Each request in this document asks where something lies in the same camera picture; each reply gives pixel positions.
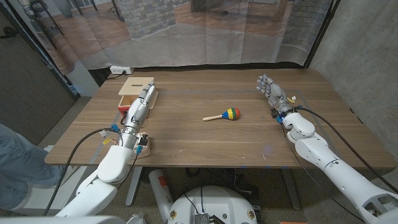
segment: curtain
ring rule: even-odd
[[[303,65],[330,1],[18,0],[14,7],[67,75],[77,61],[87,69]]]

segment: white robotic arm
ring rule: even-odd
[[[366,223],[397,223],[398,195],[376,187],[333,153],[314,125],[289,105],[285,92],[271,78],[264,74],[257,82],[257,89],[272,106],[272,116],[290,129],[287,137],[295,144],[297,154],[321,169]]]
[[[76,197],[56,217],[82,217],[96,215],[109,205],[118,191],[117,184],[127,177],[128,162],[140,153],[134,148],[137,137],[149,111],[149,103],[155,93],[155,83],[146,86],[134,100],[126,115],[124,129],[119,138],[120,145],[111,146],[98,168],[88,176],[76,191]]]

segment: colorful maraca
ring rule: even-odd
[[[210,121],[212,119],[218,119],[218,118],[226,118],[226,119],[234,120],[234,119],[237,119],[240,115],[241,115],[241,112],[237,108],[230,108],[230,109],[226,110],[221,115],[203,118],[203,121]]]

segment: power strip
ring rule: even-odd
[[[126,71],[126,74],[130,75],[134,71],[133,68],[119,67],[119,66],[111,66],[110,70],[111,70],[112,74],[114,74],[114,75],[120,75],[120,74],[122,74],[123,71]]]

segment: blue jeans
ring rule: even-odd
[[[44,162],[47,151],[0,124],[0,208],[17,207],[27,196],[28,182],[55,185],[64,166]]]

